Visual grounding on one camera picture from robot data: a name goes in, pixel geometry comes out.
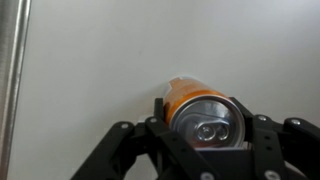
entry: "aluminum can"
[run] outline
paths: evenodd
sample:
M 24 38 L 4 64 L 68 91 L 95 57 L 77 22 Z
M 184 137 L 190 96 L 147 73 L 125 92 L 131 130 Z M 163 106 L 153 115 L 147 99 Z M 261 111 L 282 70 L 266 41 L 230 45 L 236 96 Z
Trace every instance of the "aluminum can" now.
M 224 94 L 192 78 L 169 82 L 165 122 L 194 148 L 240 147 L 245 124 L 239 108 Z

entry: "bolt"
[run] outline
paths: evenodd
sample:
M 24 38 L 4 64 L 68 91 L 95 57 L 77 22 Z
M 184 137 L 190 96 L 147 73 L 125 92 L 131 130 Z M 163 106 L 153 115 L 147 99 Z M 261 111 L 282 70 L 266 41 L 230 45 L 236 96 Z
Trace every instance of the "bolt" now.
M 122 128 L 122 129 L 126 129 L 126 128 L 128 128 L 128 127 L 129 127 L 129 124 L 127 124 L 127 123 L 124 123 L 124 124 L 121 125 L 121 128 Z
M 281 180 L 280 175 L 272 170 L 267 170 L 264 173 L 264 176 L 266 177 L 267 180 Z
M 155 122 L 157 122 L 157 119 L 156 119 L 156 118 L 152 118 L 152 119 L 150 120 L 150 122 L 155 123 Z
M 258 117 L 261 121 L 266 121 L 267 120 L 267 118 L 265 117 L 265 116 L 259 116 Z
M 292 119 L 291 122 L 295 125 L 300 125 L 300 121 L 297 119 Z
M 201 180 L 214 180 L 214 177 L 211 173 L 209 172 L 203 172 L 201 173 Z

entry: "wall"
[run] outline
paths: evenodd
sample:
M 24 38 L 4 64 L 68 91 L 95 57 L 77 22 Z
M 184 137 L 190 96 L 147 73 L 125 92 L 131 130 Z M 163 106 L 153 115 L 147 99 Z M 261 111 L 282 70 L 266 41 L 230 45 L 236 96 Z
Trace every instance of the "wall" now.
M 319 10 L 316 0 L 33 1 L 9 180 L 69 179 L 177 75 L 279 122 L 320 125 Z

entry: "can lid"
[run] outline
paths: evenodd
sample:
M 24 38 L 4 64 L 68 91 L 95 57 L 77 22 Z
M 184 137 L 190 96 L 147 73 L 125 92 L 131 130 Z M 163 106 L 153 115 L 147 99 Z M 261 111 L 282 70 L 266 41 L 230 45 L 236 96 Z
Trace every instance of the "can lid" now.
M 193 147 L 238 147 L 244 139 L 244 120 L 232 102 L 199 97 L 183 105 L 170 127 Z

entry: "can rim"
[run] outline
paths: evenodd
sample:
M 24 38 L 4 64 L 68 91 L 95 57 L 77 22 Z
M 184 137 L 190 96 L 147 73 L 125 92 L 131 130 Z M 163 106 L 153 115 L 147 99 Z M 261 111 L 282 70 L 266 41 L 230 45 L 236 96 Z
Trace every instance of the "can rim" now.
M 242 113 L 240 109 L 233 103 L 229 98 L 218 96 L 218 95 L 213 95 L 213 94 L 203 94 L 203 95 L 198 95 L 194 96 L 187 101 L 183 102 L 173 113 L 172 118 L 169 123 L 170 129 L 175 129 L 175 124 L 177 121 L 177 118 L 179 117 L 178 115 L 181 114 L 186 107 L 191 105 L 192 103 L 198 101 L 198 100 L 215 100 L 219 103 L 222 103 L 224 106 L 226 106 L 230 112 L 234 115 L 235 121 L 237 121 L 238 126 L 239 126 L 239 134 L 237 134 L 237 140 L 230 144 L 230 146 L 233 147 L 241 147 L 243 142 L 244 142 L 244 136 L 245 136 L 245 122 L 244 118 L 242 116 Z

